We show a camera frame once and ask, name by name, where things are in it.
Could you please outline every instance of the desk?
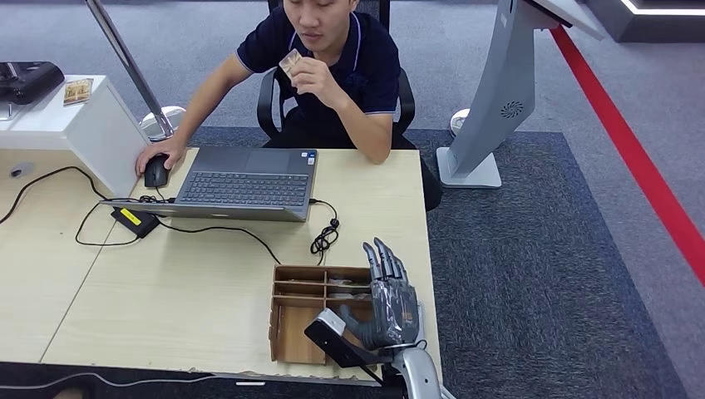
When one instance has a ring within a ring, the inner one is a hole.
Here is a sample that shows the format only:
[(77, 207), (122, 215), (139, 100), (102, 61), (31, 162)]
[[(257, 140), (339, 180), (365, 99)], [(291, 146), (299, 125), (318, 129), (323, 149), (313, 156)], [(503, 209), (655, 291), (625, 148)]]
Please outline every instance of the desk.
[[(34, 172), (11, 178), (10, 170), (21, 162), (32, 162)], [(85, 169), (70, 151), (0, 150), (0, 217), (27, 182), (69, 165)], [(12, 217), (0, 224), (0, 361), (41, 361), (100, 252), (74, 242), (79, 223), (98, 200), (83, 175), (67, 170), (27, 190)], [(97, 209), (81, 237), (104, 242), (114, 221), (109, 213)]]
[[(188, 151), (162, 190), (174, 196), (197, 150)], [(133, 196), (155, 194), (138, 183)], [(340, 240), (326, 265), (366, 266), (362, 241), (379, 236), (405, 262), (424, 302), (426, 339), (439, 374), (436, 312), (418, 152), (395, 150), (381, 166), (355, 150), (320, 150), (313, 197), (338, 209)], [(315, 264), (308, 247), (331, 219), (312, 205), (305, 224), (220, 221), (243, 226), (285, 264)], [(175, 219), (197, 228), (212, 220)], [(129, 239), (116, 228), (109, 240)], [(271, 362), (269, 310), (274, 261), (245, 234), (183, 234), (156, 229), (129, 247), (105, 248), (96, 260), (44, 362), (223, 372), (251, 377), (368, 377), (356, 368)]]

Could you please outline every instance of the black office chair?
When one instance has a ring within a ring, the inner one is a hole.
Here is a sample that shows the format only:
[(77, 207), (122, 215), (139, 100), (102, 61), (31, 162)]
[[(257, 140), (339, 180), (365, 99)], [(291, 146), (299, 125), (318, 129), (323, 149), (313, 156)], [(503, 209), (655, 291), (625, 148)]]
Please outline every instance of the black office chair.
[[(267, 1), (270, 12), (282, 4), (282, 0)], [(387, 30), (389, 30), (389, 2), (390, 0), (360, 0), (360, 3), (357, 5), (357, 11), (370, 14), (372, 17), (381, 22)], [(264, 75), (264, 78), (262, 79), (262, 86), (259, 89), (257, 121), (259, 122), (259, 126), (265, 133), (267, 133), (267, 135), (269, 135), (269, 137), (274, 137), (275, 135), (281, 133), (274, 124), (272, 116), (274, 81), (277, 81), (279, 87), (281, 87), (281, 82), (286, 81), (286, 79), (288, 79), (287, 76), (284, 75), (280, 68), (274, 68)], [(281, 92), (279, 93), (279, 118), (281, 126), (283, 126), (285, 117), (283, 111), (284, 102), (288, 98), (289, 96), (285, 96)], [(399, 117), (399, 121), (394, 122), (394, 132), (396, 134), (403, 134), (412, 123), (416, 113), (412, 87), (409, 85), (407, 73), (403, 68), (402, 74), (399, 76), (399, 102), (401, 105), (402, 114)]]

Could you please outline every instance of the yellow label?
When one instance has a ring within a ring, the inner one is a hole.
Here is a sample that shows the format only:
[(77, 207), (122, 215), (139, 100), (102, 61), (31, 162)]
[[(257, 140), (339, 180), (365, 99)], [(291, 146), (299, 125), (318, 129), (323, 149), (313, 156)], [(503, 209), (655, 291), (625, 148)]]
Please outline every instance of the yellow label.
[(120, 209), (120, 213), (123, 214), (126, 218), (128, 218), (130, 222), (134, 223), (135, 226), (139, 226), (140, 224), (142, 224), (142, 221), (137, 219), (137, 217), (134, 216), (129, 210), (123, 208)]

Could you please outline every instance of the metal pole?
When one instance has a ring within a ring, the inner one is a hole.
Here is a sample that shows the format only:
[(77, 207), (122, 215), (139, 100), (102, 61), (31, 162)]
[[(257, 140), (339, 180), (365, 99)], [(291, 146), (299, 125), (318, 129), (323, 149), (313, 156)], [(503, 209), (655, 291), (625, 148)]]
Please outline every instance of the metal pole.
[(130, 78), (135, 83), (135, 86), (137, 86), (137, 90), (142, 95), (142, 98), (145, 99), (145, 102), (150, 108), (152, 114), (154, 114), (157, 124), (159, 124), (161, 131), (164, 133), (164, 137), (172, 137), (174, 135), (174, 128), (171, 126), (171, 122), (169, 122), (169, 119), (161, 110), (159, 102), (156, 100), (156, 97), (149, 85), (147, 85), (145, 78), (142, 76), (142, 72), (140, 72), (140, 68), (132, 58), (130, 51), (127, 50), (127, 46), (122, 41), (122, 37), (120, 37), (120, 34), (117, 32), (115, 25), (112, 23), (110, 16), (101, 4), (100, 0), (86, 0), (86, 4), (88, 5), (88, 8), (91, 9), (93, 17), (98, 22), (98, 25), (100, 25), (103, 33), (105, 33), (108, 42), (110, 42), (118, 58), (120, 58), (122, 65), (127, 70), (127, 74), (130, 75)]

